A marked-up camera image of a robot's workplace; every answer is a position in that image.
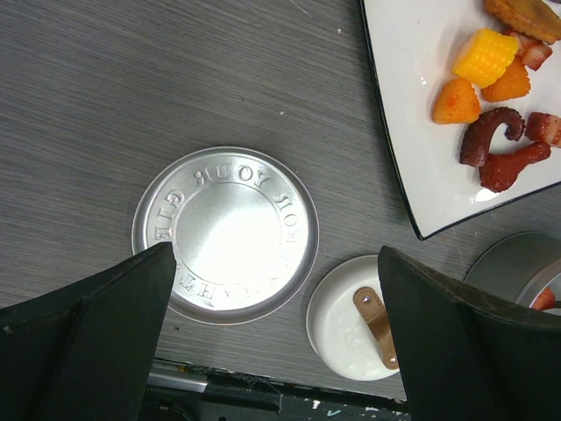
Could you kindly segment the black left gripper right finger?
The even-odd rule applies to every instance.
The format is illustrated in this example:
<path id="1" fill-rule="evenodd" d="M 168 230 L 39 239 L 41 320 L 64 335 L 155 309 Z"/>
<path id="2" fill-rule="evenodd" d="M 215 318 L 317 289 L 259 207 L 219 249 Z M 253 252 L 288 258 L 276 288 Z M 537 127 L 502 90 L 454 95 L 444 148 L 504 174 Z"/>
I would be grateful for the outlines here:
<path id="1" fill-rule="evenodd" d="M 414 420 L 558 420 L 560 318 L 390 247 L 382 295 Z"/>

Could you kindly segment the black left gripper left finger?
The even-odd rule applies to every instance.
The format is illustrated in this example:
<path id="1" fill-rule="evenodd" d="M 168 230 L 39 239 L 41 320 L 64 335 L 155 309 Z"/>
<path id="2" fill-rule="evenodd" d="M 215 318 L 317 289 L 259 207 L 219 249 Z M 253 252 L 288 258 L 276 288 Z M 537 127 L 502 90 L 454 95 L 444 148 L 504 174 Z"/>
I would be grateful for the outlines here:
<path id="1" fill-rule="evenodd" d="M 1 310 L 3 420 L 135 420 L 176 262 L 163 242 Z"/>

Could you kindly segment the white square plate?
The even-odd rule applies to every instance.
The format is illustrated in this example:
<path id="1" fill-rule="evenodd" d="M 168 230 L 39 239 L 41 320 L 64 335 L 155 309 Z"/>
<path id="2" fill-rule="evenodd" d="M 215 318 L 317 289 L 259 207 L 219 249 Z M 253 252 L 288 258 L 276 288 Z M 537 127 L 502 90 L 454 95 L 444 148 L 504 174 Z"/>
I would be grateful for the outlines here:
<path id="1" fill-rule="evenodd" d="M 459 162 L 464 125 L 437 125 L 431 109 L 458 50 L 481 28 L 500 30 L 481 1 L 363 1 L 380 118 L 419 239 L 560 183 L 560 151 L 494 193 Z"/>

